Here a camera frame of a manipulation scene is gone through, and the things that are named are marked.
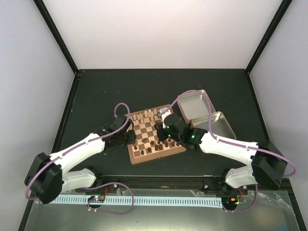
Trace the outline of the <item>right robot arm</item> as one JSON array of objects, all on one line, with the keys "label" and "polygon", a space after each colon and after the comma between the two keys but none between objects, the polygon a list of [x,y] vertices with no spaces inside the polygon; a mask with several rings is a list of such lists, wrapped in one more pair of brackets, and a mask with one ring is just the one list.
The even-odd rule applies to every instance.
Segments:
[{"label": "right robot arm", "polygon": [[159,113],[162,120],[155,125],[160,141],[174,140],[186,149],[200,149],[244,164],[227,170],[219,181],[219,189],[229,194],[236,188],[258,184],[271,190],[280,188],[287,162],[270,142],[244,142],[210,133],[207,129],[191,128],[177,114]]}]

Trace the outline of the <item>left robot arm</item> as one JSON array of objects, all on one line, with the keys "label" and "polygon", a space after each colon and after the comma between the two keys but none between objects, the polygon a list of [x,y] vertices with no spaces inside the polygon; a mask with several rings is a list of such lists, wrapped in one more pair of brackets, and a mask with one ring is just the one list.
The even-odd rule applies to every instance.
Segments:
[{"label": "left robot arm", "polygon": [[50,155],[39,153],[25,178],[26,198],[39,199],[48,204],[66,191],[78,188],[100,191],[103,179],[95,171],[85,168],[72,172],[71,169],[103,151],[133,144],[135,139],[132,120],[120,115],[113,123],[97,128],[83,140],[62,151]]}]

